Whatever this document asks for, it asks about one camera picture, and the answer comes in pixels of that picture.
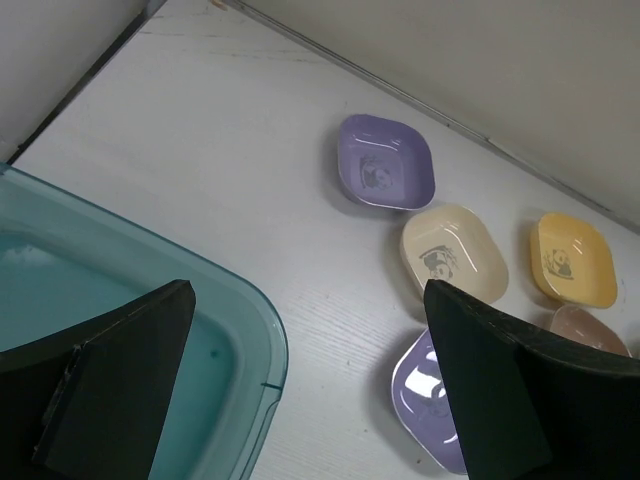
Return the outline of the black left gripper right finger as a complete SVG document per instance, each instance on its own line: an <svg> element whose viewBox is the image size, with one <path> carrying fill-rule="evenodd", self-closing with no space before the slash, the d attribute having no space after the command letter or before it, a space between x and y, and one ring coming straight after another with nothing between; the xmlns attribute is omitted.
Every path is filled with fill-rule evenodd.
<svg viewBox="0 0 640 480"><path fill-rule="evenodd" d="M423 301L470 478L638 478L638 360L442 280L427 282Z"/></svg>

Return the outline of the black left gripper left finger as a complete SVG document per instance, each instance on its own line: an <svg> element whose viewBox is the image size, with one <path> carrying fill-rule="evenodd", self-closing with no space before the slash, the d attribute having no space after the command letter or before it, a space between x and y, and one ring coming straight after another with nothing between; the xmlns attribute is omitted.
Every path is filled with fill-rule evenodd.
<svg viewBox="0 0 640 480"><path fill-rule="evenodd" d="M148 478L195 305L173 280L3 351L2 478Z"/></svg>

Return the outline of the purple panda plate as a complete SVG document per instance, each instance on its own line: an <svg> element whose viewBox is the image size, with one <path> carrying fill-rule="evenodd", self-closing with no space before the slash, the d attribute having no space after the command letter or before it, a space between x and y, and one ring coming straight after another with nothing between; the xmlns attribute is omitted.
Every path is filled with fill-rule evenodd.
<svg viewBox="0 0 640 480"><path fill-rule="evenodd" d="M337 164L343 191L355 203L416 211L435 196L431 149L402 122L349 116L339 127Z"/></svg>
<svg viewBox="0 0 640 480"><path fill-rule="evenodd" d="M391 377L391 402L400 423L441 468L457 475L467 473L428 330L396 364Z"/></svg>

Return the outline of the cream panda plate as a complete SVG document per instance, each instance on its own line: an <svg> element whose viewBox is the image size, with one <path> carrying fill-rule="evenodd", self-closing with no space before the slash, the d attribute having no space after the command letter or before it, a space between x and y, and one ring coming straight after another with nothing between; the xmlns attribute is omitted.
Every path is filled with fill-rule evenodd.
<svg viewBox="0 0 640 480"><path fill-rule="evenodd" d="M412 216L400 237L400 255L418 295L443 280L492 304L509 285L501 250L474 212L445 204Z"/></svg>

